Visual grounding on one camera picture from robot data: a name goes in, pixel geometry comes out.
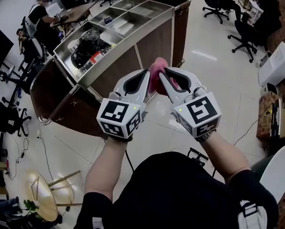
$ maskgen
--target white box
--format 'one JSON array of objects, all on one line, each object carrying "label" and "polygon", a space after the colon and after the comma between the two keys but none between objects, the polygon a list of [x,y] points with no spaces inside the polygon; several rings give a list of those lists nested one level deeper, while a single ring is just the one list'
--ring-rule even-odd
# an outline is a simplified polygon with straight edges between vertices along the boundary
[{"label": "white box", "polygon": [[142,122],[140,108],[139,104],[104,98],[97,121],[103,132],[127,139]]},{"label": "white box", "polygon": [[259,84],[277,85],[285,78],[285,43],[281,42],[258,72]]},{"label": "white box", "polygon": [[175,107],[173,112],[194,138],[217,128],[222,115],[212,92]]}]

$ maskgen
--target black shirt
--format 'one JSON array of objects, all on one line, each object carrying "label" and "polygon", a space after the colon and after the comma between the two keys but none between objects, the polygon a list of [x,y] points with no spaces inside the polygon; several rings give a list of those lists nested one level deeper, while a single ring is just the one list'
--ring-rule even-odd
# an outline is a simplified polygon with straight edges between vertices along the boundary
[{"label": "black shirt", "polygon": [[195,160],[176,152],[163,153],[136,168],[115,203],[103,194],[87,193],[75,229],[93,228],[93,220],[102,220],[105,229],[235,229],[241,200],[263,206],[267,228],[276,225],[276,200],[254,172],[239,172],[227,186]]},{"label": "black shirt", "polygon": [[45,23],[42,18],[47,14],[47,11],[44,7],[42,7],[41,5],[37,6],[34,5],[36,7],[32,7],[32,11],[30,13],[30,15],[28,16],[30,21],[34,24],[37,24],[38,21],[38,25],[37,25],[37,33],[38,34],[42,34],[42,35],[46,35],[46,33],[48,33],[48,31],[51,31],[51,26],[49,23]]}]

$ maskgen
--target shoulder strap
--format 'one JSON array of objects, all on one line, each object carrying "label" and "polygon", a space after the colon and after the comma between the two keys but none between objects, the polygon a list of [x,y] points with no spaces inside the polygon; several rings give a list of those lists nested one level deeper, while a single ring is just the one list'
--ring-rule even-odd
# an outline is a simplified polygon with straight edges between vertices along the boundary
[{"label": "shoulder strap", "polygon": [[34,9],[35,9],[36,7],[38,7],[38,6],[41,6],[41,5],[40,5],[40,4],[33,4],[33,6],[31,7],[31,9],[29,10],[28,15],[30,15],[31,12],[34,11]]},{"label": "shoulder strap", "polygon": [[241,201],[242,212],[238,215],[239,229],[266,229],[267,214],[262,206]]}]

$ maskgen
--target person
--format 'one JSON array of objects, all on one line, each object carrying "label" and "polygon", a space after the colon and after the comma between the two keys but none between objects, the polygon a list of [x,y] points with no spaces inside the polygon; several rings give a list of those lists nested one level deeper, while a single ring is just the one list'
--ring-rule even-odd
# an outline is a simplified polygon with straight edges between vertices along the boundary
[{"label": "person", "polygon": [[47,51],[54,55],[53,50],[60,44],[59,34],[51,28],[51,23],[57,23],[59,18],[52,18],[47,14],[46,7],[49,0],[37,0],[37,3],[31,8],[28,18],[33,24],[37,25],[35,37],[42,42]]},{"label": "person", "polygon": [[87,174],[74,228],[235,229],[241,200],[264,207],[267,228],[276,226],[276,200],[259,183],[244,154],[215,131],[199,141],[226,184],[194,159],[167,152],[144,160],[112,203],[127,143],[109,137]]},{"label": "person", "polygon": [[19,50],[20,54],[24,54],[24,61],[30,64],[37,54],[34,46],[31,46],[23,29],[17,30],[17,36],[19,37]]}]

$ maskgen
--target backpack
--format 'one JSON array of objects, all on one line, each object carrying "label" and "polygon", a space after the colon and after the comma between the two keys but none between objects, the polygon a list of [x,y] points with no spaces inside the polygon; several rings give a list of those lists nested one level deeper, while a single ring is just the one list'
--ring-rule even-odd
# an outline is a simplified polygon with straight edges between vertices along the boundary
[{"label": "backpack", "polygon": [[39,19],[37,21],[36,24],[32,23],[31,20],[29,19],[29,15],[34,11],[35,8],[37,8],[38,6],[41,6],[40,4],[34,4],[32,6],[32,8],[30,9],[28,15],[26,17],[24,17],[23,22],[25,25],[25,29],[27,31],[27,34],[29,35],[29,37],[33,37],[34,34],[37,32],[37,26],[40,22],[41,19]]}]

